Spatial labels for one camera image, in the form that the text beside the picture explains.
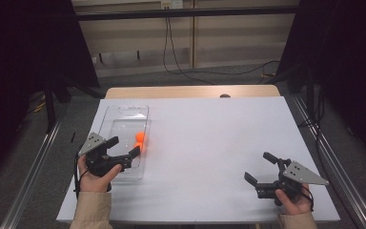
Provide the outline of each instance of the white tabletop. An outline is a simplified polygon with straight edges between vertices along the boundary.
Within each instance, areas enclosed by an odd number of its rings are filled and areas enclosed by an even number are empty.
[[[276,221],[281,208],[257,198],[243,175],[277,180],[269,152],[317,168],[283,97],[101,100],[91,126],[98,132],[111,105],[148,105],[144,176],[112,187],[111,220],[127,223],[255,223]],[[57,220],[71,221],[73,181]],[[311,185],[317,221],[339,220],[325,186]]]

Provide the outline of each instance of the sleeve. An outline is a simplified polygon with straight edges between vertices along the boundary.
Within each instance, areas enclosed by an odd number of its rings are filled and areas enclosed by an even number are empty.
[[[71,229],[112,229],[109,225],[111,208],[110,193],[79,193]]]
[[[278,215],[278,222],[282,229],[316,229],[316,223],[312,213],[304,213],[296,216]]]

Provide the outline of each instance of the orange object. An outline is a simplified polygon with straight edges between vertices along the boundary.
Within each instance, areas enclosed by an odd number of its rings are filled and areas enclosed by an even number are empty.
[[[136,135],[135,135],[135,139],[136,141],[138,142],[144,142],[144,132],[138,132]]]
[[[139,146],[139,150],[142,151],[142,142],[135,142],[135,144],[133,145],[133,148]]]

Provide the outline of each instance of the transparent plastic box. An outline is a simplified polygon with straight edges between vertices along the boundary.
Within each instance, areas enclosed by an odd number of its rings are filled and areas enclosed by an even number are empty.
[[[144,132],[141,155],[132,161],[132,167],[119,173],[112,182],[117,180],[134,181],[144,176],[144,165],[148,143],[148,106],[110,106],[100,127],[99,135],[106,139],[118,136],[119,143],[108,149],[109,156],[127,155],[137,142],[135,135]]]

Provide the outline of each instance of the gray carpet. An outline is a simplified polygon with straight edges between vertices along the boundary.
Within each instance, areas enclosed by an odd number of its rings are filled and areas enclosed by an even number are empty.
[[[265,73],[274,73],[277,64],[266,66]],[[204,71],[243,73],[254,66],[236,66],[211,68]],[[216,74],[216,73],[188,73],[188,76],[198,77],[202,80],[210,81],[214,84],[257,84],[262,79],[262,70],[246,74]],[[206,83],[187,78],[182,74],[146,73],[137,75],[126,75],[117,77],[106,77],[100,79],[101,91],[105,92],[110,87],[130,87],[130,86],[165,86],[165,85],[205,85]],[[285,96],[295,122],[303,121],[294,98],[288,93],[286,82],[277,85],[281,94]],[[56,110],[66,111],[65,119],[56,136],[56,140],[51,146],[47,155],[39,179],[34,184],[29,200],[24,208],[22,218],[18,221],[17,228],[68,228],[66,223],[55,220],[63,198],[71,181],[72,161],[77,147],[86,139],[94,118],[98,100],[88,97],[76,90],[70,89],[73,98],[70,104],[63,105],[56,103]],[[11,145],[8,156],[3,158],[0,165],[0,225],[11,204],[19,192],[23,180],[35,159],[41,143],[45,137],[47,119],[45,111],[28,114],[22,128],[16,136],[16,140]],[[344,169],[355,184],[357,190],[366,201],[366,150],[364,144],[355,136],[349,134],[347,124],[343,122],[330,102],[326,102],[326,112],[321,120],[321,129],[327,137],[336,155],[341,161]],[[358,217],[351,206],[344,192],[336,181],[333,172],[327,164],[322,165],[318,159],[315,149],[315,141],[309,130],[305,127],[299,129],[309,147],[320,173],[324,175],[326,168],[332,184],[328,187],[329,193],[335,203],[335,207],[340,214],[341,221],[319,224],[319,228],[355,228],[348,212],[352,215],[357,227],[362,228]],[[263,224],[262,228],[278,228],[277,224]],[[134,228],[133,225],[114,225],[115,228]],[[135,228],[179,228],[179,226],[145,226],[139,225]],[[255,228],[254,225],[196,225],[195,228]]]

